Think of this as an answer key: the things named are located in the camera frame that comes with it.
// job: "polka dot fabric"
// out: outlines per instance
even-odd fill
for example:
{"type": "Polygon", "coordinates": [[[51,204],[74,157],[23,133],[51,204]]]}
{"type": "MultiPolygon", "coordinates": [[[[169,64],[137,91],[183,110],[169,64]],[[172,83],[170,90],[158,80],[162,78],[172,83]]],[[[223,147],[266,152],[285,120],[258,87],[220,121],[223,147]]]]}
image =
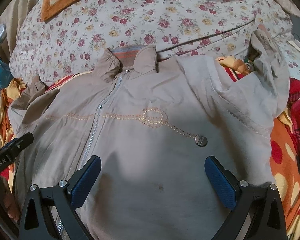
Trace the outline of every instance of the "polka dot fabric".
{"type": "Polygon", "coordinates": [[[277,118],[274,119],[274,128],[270,137],[270,167],[278,186],[288,228],[298,211],[298,200],[300,200],[297,153],[285,125],[277,118]]]}

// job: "beige jacket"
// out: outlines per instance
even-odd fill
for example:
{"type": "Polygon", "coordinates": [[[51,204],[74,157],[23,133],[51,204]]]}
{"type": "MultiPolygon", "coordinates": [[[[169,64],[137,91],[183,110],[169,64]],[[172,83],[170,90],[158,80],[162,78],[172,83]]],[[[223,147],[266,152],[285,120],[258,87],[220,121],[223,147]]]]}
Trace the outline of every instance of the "beige jacket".
{"type": "Polygon", "coordinates": [[[31,184],[56,185],[98,155],[101,173],[77,209],[95,239],[211,239],[229,211],[205,174],[207,156],[239,180],[274,181],[270,132],[287,102],[289,73],[263,31],[251,43],[261,54],[256,71],[235,83],[205,55],[157,64],[150,45],[121,73],[107,50],[92,73],[60,90],[29,86],[9,109],[17,136],[34,135],[15,172],[20,206],[31,184]],[[207,146],[196,145],[198,134],[207,146]]]}

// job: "metal screw head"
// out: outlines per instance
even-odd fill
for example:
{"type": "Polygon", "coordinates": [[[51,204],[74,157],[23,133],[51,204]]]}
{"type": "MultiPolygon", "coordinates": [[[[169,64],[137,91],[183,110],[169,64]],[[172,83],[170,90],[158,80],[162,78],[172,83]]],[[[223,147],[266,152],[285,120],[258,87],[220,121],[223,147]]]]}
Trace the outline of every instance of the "metal screw head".
{"type": "Polygon", "coordinates": [[[62,180],[59,182],[59,187],[64,187],[65,185],[67,185],[67,181],[66,180],[62,180]]]}
{"type": "Polygon", "coordinates": [[[31,190],[31,191],[34,191],[34,190],[36,190],[36,189],[37,189],[37,185],[31,185],[31,186],[30,186],[30,190],[31,190]]]}
{"type": "Polygon", "coordinates": [[[200,146],[200,147],[204,147],[207,145],[208,140],[205,136],[198,134],[195,138],[194,138],[195,143],[200,146]]]}
{"type": "Polygon", "coordinates": [[[249,185],[249,183],[246,182],[245,180],[241,180],[241,181],[240,181],[240,185],[241,185],[242,187],[247,187],[247,186],[249,185]]]}
{"type": "Polygon", "coordinates": [[[270,184],[270,188],[271,188],[272,190],[277,190],[277,186],[276,186],[275,184],[270,184]]]}

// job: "floral bedsheet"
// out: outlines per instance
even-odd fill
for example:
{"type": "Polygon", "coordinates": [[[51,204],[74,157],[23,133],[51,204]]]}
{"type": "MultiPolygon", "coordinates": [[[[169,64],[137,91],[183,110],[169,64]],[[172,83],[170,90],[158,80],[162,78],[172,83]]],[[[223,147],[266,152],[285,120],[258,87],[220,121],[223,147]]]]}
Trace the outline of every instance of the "floral bedsheet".
{"type": "Polygon", "coordinates": [[[160,59],[205,53],[247,53],[251,32],[263,23],[288,39],[292,23],[274,0],[80,0],[49,22],[42,0],[27,16],[10,59],[14,76],[54,82],[90,71],[105,48],[155,44],[160,59]]]}
{"type": "Polygon", "coordinates": [[[300,52],[288,43],[284,36],[276,37],[275,41],[287,61],[290,77],[300,80],[300,52]]]}

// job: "zipper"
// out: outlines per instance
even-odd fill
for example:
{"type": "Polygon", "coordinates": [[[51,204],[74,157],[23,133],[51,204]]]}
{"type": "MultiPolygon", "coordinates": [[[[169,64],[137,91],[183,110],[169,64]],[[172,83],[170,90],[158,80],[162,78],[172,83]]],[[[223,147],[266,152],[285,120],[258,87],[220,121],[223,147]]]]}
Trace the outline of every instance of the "zipper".
{"type": "MultiPolygon", "coordinates": [[[[123,79],[124,75],[126,73],[128,73],[128,72],[130,72],[130,70],[126,70],[124,73],[122,73],[120,75],[120,77],[119,77],[119,79],[118,79],[118,81],[117,81],[114,89],[110,92],[110,94],[105,99],[103,99],[101,101],[100,105],[98,106],[97,112],[96,112],[97,116],[93,120],[93,124],[92,124],[92,127],[93,127],[92,133],[91,133],[90,138],[88,140],[87,146],[83,150],[83,153],[82,153],[82,155],[80,156],[80,159],[79,159],[79,169],[81,169],[83,167],[83,165],[84,165],[84,163],[85,163],[85,161],[87,159],[88,153],[90,151],[91,145],[93,143],[93,140],[95,138],[95,135],[96,135],[96,132],[97,132],[97,129],[98,129],[98,124],[99,124],[99,120],[100,120],[100,115],[101,115],[102,107],[110,99],[110,96],[118,90],[118,88],[119,88],[119,86],[120,86],[120,84],[122,82],[122,79],[123,79]]],[[[60,220],[57,228],[58,228],[58,231],[59,231],[60,235],[62,235],[63,230],[64,230],[64,226],[63,226],[63,223],[62,223],[61,220],[60,220]]]]}

